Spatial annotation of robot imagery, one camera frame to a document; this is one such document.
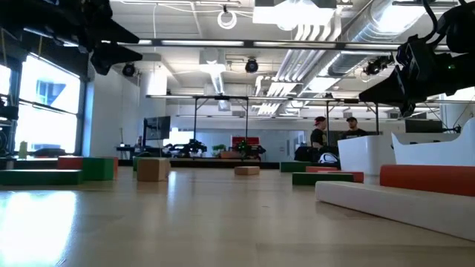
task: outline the camera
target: camera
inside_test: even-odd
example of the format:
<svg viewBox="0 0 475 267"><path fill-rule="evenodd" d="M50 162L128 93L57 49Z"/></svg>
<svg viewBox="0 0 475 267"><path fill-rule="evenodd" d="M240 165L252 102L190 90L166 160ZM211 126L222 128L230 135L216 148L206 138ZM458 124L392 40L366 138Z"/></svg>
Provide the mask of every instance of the camera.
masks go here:
<svg viewBox="0 0 475 267"><path fill-rule="evenodd" d="M122 69L122 74L125 77L133 77L137 74L137 69L135 68L134 63L127 63L125 64L124 68Z"/></svg>
<svg viewBox="0 0 475 267"><path fill-rule="evenodd" d="M359 94L360 101L392 105L402 116L410 116L416 103L429 96L455 94L458 89L475 85L475 1L451 8L437 20L428 2L422 0L433 22L432 31L419 38L411 36L398 48L397 65L384 81ZM428 42L438 33L439 36ZM450 53L434 53L434 48L447 37Z"/></svg>
<svg viewBox="0 0 475 267"><path fill-rule="evenodd" d="M255 73L259 69L259 64L258 62L254 59L248 59L246 63L246 72L247 73Z"/></svg>

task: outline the green platform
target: green platform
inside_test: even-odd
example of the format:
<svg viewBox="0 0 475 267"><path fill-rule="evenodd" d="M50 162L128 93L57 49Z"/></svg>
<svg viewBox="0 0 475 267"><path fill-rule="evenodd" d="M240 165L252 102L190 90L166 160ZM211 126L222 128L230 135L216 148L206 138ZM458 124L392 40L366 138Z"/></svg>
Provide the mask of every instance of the green platform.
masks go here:
<svg viewBox="0 0 475 267"><path fill-rule="evenodd" d="M114 179L114 159L84 158L82 172L84 181L111 181Z"/></svg>
<svg viewBox="0 0 475 267"><path fill-rule="evenodd" d="M0 171L0 185L78 185L78 170L9 170Z"/></svg>
<svg viewBox="0 0 475 267"><path fill-rule="evenodd" d="M312 166L311 162L281 162L281 172L305 172L305 167Z"/></svg>
<svg viewBox="0 0 475 267"><path fill-rule="evenodd" d="M311 185L315 186L319 181L335 181L335 182L353 182L352 174L337 173L303 173L296 172L292 174L293 185Z"/></svg>

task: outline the red object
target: red object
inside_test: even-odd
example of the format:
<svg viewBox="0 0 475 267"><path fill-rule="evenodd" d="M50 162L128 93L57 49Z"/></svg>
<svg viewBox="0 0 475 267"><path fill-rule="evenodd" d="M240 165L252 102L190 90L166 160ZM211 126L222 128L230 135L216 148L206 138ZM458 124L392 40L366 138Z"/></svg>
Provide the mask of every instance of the red object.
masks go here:
<svg viewBox="0 0 475 267"><path fill-rule="evenodd" d="M231 147L236 147L236 145L239 145L242 141L246 140L246 137L242 136L233 136L231 138ZM261 141L259 140L259 137L247 137L247 145L260 145Z"/></svg>
<svg viewBox="0 0 475 267"><path fill-rule="evenodd" d="M364 181L364 173L362 171L324 171L324 172L337 172L339 174L352 174L353 175L353 182L363 183Z"/></svg>
<svg viewBox="0 0 475 267"><path fill-rule="evenodd" d="M336 167L317 167L317 166L307 166L305 167L305 172L321 172L321 171L337 171Z"/></svg>
<svg viewBox="0 0 475 267"><path fill-rule="evenodd" d="M380 184L475 197L475 167L384 165L381 167Z"/></svg>
<svg viewBox="0 0 475 267"><path fill-rule="evenodd" d="M82 170L82 156L58 157L59 170Z"/></svg>

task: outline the monitor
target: monitor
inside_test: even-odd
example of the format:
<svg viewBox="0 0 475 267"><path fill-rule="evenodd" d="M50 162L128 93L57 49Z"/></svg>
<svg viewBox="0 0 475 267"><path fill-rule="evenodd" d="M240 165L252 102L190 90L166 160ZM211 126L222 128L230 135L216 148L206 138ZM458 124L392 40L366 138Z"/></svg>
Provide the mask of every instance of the monitor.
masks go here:
<svg viewBox="0 0 475 267"><path fill-rule="evenodd" d="M170 116L144 119L147 140L164 140L170 138Z"/></svg>
<svg viewBox="0 0 475 267"><path fill-rule="evenodd" d="M406 119L406 133L443 133L439 120Z"/></svg>

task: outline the person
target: person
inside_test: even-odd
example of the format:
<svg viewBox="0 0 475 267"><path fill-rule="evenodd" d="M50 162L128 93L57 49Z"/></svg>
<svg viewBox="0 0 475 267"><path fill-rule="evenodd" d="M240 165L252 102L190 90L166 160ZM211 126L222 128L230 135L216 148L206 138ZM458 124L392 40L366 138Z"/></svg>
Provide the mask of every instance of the person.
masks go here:
<svg viewBox="0 0 475 267"><path fill-rule="evenodd" d="M343 135L341 136L342 139L351 139L368 135L365 130L358 128L358 120L355 117L348 118L347 122L348 127L350 127L350 129L343 133Z"/></svg>
<svg viewBox="0 0 475 267"><path fill-rule="evenodd" d="M312 148L323 148L327 144L327 136L325 135L325 129L327 129L327 118L324 116L318 116L315 118L315 129L310 135L310 143Z"/></svg>

